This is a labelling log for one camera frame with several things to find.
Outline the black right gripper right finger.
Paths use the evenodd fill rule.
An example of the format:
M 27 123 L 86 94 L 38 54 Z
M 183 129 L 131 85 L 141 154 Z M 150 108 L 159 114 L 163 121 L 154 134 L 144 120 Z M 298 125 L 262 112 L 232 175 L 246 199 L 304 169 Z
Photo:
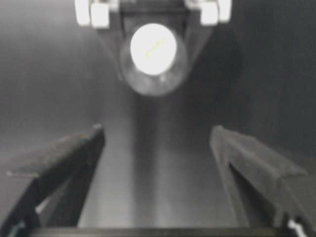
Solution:
M 214 126 L 209 146 L 236 220 L 244 228 L 301 226 L 316 234 L 316 158 Z

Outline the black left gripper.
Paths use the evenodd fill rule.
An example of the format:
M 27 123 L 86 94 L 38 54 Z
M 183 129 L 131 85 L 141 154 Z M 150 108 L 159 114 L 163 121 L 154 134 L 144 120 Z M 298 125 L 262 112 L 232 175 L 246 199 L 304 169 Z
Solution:
M 123 81 L 120 52 L 126 33 L 123 13 L 184 12 L 184 44 L 190 73 L 219 23 L 228 23 L 231 0 L 75 0 L 76 20 L 81 27 L 96 30 L 105 54 L 119 80 Z

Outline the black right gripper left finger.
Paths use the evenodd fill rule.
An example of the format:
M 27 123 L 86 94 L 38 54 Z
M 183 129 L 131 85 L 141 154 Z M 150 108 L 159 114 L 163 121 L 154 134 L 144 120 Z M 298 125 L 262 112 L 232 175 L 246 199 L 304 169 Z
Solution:
M 105 147 L 97 124 L 0 166 L 0 234 L 76 227 Z

